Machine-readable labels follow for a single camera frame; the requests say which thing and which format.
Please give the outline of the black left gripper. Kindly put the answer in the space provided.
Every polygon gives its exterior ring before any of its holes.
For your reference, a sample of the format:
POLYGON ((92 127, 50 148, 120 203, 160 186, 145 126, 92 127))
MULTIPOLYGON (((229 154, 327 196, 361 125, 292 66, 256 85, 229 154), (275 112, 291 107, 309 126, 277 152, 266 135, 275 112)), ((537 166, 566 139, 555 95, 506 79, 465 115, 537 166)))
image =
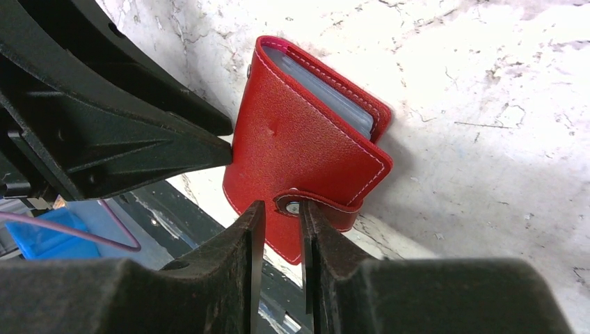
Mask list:
POLYGON ((1 47, 1 196, 110 198, 232 161, 223 136, 140 100, 68 50, 1 47))

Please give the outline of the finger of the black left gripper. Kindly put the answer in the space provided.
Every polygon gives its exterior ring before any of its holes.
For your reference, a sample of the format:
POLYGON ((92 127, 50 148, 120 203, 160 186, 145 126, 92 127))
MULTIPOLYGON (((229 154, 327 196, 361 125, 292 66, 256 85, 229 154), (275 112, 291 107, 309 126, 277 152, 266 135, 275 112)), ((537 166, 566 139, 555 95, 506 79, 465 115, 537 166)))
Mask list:
POLYGON ((20 1, 20 5, 62 48, 110 83, 215 136, 233 133, 225 114, 143 53, 95 1, 20 1))

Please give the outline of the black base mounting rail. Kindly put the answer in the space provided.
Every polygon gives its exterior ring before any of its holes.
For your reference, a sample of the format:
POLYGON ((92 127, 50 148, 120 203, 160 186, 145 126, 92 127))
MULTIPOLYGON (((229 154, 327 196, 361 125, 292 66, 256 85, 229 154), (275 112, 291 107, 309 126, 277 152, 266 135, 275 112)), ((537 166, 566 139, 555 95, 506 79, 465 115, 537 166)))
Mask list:
POLYGON ((302 289, 262 257, 262 208, 224 228, 166 182, 116 203, 172 255, 123 267, 115 308, 133 333, 310 333, 302 289))

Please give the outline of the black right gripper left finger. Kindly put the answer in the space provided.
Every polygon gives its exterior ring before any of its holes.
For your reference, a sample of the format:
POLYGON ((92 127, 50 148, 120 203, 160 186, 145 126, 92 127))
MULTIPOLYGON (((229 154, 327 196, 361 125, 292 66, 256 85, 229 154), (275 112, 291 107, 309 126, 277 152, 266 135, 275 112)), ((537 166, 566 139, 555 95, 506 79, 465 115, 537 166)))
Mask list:
POLYGON ((2 333, 254 333, 261 200, 195 250, 148 269, 125 258, 1 264, 2 333))

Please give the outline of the red leather card holder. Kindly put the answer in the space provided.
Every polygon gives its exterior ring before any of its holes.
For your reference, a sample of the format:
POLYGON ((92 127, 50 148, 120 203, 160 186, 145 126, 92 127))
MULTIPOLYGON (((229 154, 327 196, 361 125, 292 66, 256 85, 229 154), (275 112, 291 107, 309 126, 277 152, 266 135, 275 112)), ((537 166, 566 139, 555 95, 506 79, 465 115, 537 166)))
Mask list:
POLYGON ((363 200, 392 170, 378 146, 391 109, 294 43, 271 35, 255 41, 225 169, 223 192, 242 214, 266 207, 266 243, 290 264, 301 262, 300 223, 293 205, 315 201, 332 226, 350 230, 363 200), (272 60, 285 56, 367 113, 363 136, 272 60))

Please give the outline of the blue bin below table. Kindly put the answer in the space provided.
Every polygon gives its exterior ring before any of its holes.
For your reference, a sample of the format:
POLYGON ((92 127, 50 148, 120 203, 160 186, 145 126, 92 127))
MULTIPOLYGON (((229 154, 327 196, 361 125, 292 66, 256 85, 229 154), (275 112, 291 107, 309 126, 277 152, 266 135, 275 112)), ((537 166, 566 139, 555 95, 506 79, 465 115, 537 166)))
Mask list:
POLYGON ((8 232, 27 260, 99 258, 96 244, 79 237, 28 223, 9 221, 8 232))

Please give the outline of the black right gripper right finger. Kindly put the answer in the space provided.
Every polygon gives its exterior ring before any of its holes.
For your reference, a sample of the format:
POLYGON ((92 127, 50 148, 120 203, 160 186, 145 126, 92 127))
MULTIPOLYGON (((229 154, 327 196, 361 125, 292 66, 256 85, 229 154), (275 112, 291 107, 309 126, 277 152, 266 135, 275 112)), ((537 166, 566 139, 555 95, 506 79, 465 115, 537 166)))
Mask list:
POLYGON ((541 275, 509 258, 377 259, 303 201, 301 259, 315 333, 570 333, 541 275))

